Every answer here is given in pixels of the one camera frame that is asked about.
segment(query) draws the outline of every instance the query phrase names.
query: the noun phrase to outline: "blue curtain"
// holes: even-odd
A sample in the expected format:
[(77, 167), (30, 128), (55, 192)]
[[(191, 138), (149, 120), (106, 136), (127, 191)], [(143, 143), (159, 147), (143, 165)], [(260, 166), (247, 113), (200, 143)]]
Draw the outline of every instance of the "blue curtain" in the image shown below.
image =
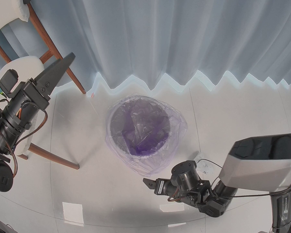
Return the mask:
[[(150, 89), (164, 73), (185, 85), (197, 70), (214, 84), (227, 70), (240, 82), (250, 73), (291, 83), (291, 0), (32, 0), (32, 6), (62, 56), (76, 55), (71, 69), (86, 90), (97, 72), (110, 88), (132, 74)], [(31, 23), (20, 20), (2, 28), (0, 44), (11, 59), (47, 50)]]

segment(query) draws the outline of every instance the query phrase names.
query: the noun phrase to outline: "curtain fold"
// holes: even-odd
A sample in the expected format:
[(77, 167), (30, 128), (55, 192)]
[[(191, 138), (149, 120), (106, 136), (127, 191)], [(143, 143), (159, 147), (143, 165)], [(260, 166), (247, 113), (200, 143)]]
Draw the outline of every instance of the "curtain fold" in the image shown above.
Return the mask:
[[(153, 89), (164, 73), (185, 85), (197, 70), (215, 85), (225, 71), (240, 82), (250, 73), (291, 83), (291, 0), (32, 0), (32, 6), (62, 56), (76, 55), (71, 69), (86, 90), (97, 72), (110, 88), (134, 75)], [(47, 50), (31, 23), (20, 20), (1, 29), (0, 44), (11, 59)]]

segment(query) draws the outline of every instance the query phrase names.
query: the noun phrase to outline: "white label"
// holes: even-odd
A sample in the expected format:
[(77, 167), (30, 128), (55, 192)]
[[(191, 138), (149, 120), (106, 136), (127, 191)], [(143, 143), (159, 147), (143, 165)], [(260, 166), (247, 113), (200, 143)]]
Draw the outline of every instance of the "white label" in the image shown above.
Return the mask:
[(162, 193), (163, 186), (164, 186), (164, 181), (161, 181), (161, 183), (159, 184), (159, 194)]

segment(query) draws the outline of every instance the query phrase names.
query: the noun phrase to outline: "clear plastic bag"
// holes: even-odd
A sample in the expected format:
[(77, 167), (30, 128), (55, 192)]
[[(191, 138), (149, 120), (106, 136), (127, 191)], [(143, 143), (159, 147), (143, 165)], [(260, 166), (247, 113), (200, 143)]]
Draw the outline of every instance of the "clear plastic bag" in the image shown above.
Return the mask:
[(149, 177), (170, 164), (187, 123), (169, 104), (131, 95), (109, 108), (106, 129), (108, 147), (136, 173)]

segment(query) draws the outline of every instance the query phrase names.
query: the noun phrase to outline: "trash can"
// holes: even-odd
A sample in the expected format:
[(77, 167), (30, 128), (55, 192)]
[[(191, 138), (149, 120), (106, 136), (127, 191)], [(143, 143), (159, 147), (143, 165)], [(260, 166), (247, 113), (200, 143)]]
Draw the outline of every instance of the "trash can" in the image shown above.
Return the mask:
[(105, 142), (133, 171), (149, 177), (170, 164), (186, 130), (179, 111), (137, 94), (109, 108)]

